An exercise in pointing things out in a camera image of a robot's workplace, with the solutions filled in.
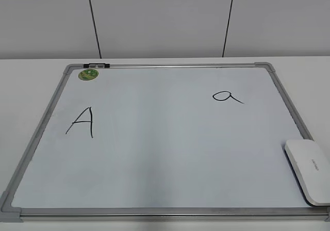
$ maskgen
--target round sticker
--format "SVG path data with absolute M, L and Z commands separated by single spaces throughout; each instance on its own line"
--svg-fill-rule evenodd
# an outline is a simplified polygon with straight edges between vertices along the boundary
M 92 80 L 97 78 L 97 76 L 98 76 L 98 71 L 93 69 L 83 70 L 78 75 L 80 80 Z

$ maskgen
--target black marker writing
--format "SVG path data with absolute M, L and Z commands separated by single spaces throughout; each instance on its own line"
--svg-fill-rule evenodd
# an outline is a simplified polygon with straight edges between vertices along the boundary
M 228 97 L 227 98 L 223 98 L 223 99 L 219 99 L 219 98 L 216 98 L 216 95 L 218 95 L 219 93 L 228 93 Z M 237 102 L 239 103 L 242 103 L 244 104 L 242 101 L 239 101 L 238 99 L 234 98 L 232 93 L 230 93 L 229 91 L 221 91 L 221 92 L 218 92 L 218 93 L 215 93 L 212 98 L 214 98 L 216 101 L 226 101 L 227 99 L 229 98 L 233 98 L 234 100 L 236 100 Z
M 81 115 L 84 114 L 85 111 L 89 110 L 89 115 L 91 117 L 90 121 L 77 121 Z M 67 134 L 69 132 L 69 130 L 71 129 L 71 127 L 74 124 L 77 123 L 90 123 L 90 131 L 91 131 L 91 137 L 93 138 L 93 113 L 92 113 L 92 107 L 87 107 L 84 111 L 82 111 L 82 113 L 76 118 L 76 120 L 70 125 L 69 129 L 67 130 L 67 132 L 65 132 L 65 134 Z

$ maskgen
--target gray plastic corner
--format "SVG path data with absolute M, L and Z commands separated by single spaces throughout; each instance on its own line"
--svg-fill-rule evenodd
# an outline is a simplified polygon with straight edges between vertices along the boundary
M 0 197 L 0 222 L 23 222 L 20 218 L 21 209 L 12 207 L 7 198 L 8 192 L 4 191 Z
M 327 217 L 327 219 L 325 219 L 324 221 L 325 221 L 325 222 L 330 222 L 330 207 L 327 207 L 326 210 L 328 211 L 328 217 Z
M 81 63 L 76 63 L 76 64 L 69 64 L 68 66 L 66 66 L 63 75 L 70 75 L 72 73 L 72 71 L 77 70 L 77 69 L 81 69 L 84 65 Z
M 265 68 L 268 72 L 275 72 L 275 68 L 269 62 L 255 62 L 254 65 Z

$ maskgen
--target black line on wall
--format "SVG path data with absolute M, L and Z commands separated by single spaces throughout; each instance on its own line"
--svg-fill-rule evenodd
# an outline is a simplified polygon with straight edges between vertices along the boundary
M 95 19 L 94 19 L 94 12 L 93 12 L 93 7 L 92 7 L 92 2 L 91 2 L 91 0 L 88 0 L 88 1 L 89 1 L 89 7 L 91 9 L 91 14 L 92 14 L 92 20 L 93 20 L 93 26 L 94 26 L 94 31 L 95 31 L 95 37 L 96 37 L 98 55 L 99 55 L 100 58 L 102 58 L 101 49 L 100 49 L 100 43 L 98 42 L 98 36 L 97 36 L 97 30 L 96 30 L 96 24 L 95 24 Z
M 229 15 L 228 15 L 228 22 L 227 22 L 225 42 L 223 44 L 222 57 L 225 55 L 225 49 L 226 49 L 226 43 L 227 43 L 227 36 L 228 36 L 228 29 L 229 29 L 229 23 L 230 23 L 230 15 L 232 14 L 232 7 L 233 7 L 233 0 L 231 1 L 230 8 L 229 8 Z

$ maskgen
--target whiteboard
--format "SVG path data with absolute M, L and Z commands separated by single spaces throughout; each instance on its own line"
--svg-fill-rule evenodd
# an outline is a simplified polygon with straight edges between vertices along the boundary
M 12 206 L 308 207 L 283 152 L 302 136 L 266 69 L 97 70 L 70 74 Z M 67 132 L 89 107 L 92 134 Z

